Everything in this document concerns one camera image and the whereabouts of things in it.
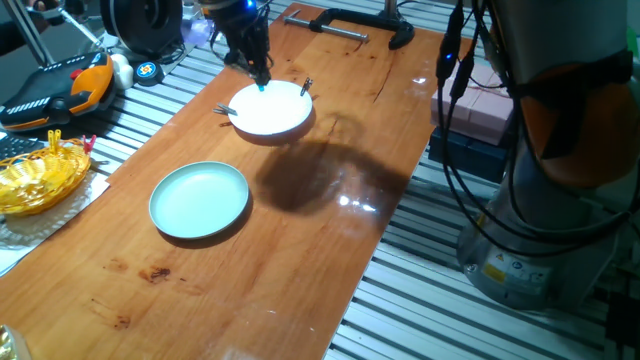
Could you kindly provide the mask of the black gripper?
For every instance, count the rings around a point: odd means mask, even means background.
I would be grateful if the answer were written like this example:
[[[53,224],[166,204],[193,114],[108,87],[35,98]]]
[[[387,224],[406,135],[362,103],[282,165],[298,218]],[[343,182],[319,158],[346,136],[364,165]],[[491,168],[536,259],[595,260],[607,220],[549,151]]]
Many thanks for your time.
[[[271,80],[270,1],[202,0],[202,13],[213,22],[209,46],[216,58],[237,63],[256,84]]]

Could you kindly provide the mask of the person hand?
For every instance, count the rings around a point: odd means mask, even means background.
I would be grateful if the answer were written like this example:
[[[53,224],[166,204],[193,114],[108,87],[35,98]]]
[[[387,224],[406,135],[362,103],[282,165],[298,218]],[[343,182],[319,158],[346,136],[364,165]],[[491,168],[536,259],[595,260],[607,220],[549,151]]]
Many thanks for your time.
[[[28,9],[37,15],[57,14],[64,3],[64,0],[30,0]]]

